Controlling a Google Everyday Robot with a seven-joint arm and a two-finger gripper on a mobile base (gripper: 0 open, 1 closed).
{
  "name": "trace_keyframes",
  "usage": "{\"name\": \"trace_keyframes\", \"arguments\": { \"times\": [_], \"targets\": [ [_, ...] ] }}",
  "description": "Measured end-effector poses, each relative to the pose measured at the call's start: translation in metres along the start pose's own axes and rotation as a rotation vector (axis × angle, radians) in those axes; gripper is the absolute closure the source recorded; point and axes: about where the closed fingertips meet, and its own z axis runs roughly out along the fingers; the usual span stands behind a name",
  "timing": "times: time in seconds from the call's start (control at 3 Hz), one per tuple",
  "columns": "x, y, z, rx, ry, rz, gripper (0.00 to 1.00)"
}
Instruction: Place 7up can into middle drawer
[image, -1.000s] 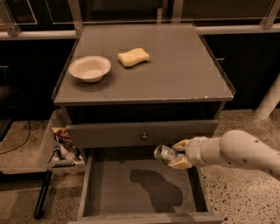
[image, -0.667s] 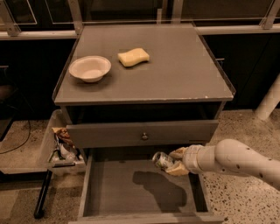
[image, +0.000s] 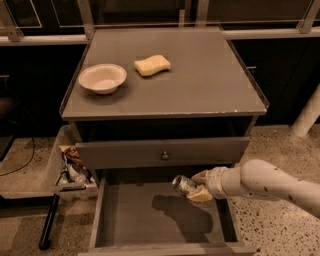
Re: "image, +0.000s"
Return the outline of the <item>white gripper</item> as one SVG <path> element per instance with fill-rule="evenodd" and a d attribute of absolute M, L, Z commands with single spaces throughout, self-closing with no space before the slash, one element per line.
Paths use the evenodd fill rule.
<path fill-rule="evenodd" d="M 193 202 L 207 202 L 213 199 L 226 199 L 227 194 L 222 186 L 222 177 L 226 167 L 215 167 L 211 170 L 203 170 L 191 177 L 196 184 L 205 184 L 197 187 L 193 192 L 187 195 L 187 198 Z"/>

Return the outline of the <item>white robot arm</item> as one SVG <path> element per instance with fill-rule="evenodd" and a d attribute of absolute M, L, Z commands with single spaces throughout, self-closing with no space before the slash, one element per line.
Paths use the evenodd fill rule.
<path fill-rule="evenodd" d="M 283 199 L 320 218 L 320 185 L 293 177 L 263 160 L 249 160 L 235 168 L 215 167 L 191 180 L 198 187 L 187 198 L 194 202 L 231 197 Z"/>

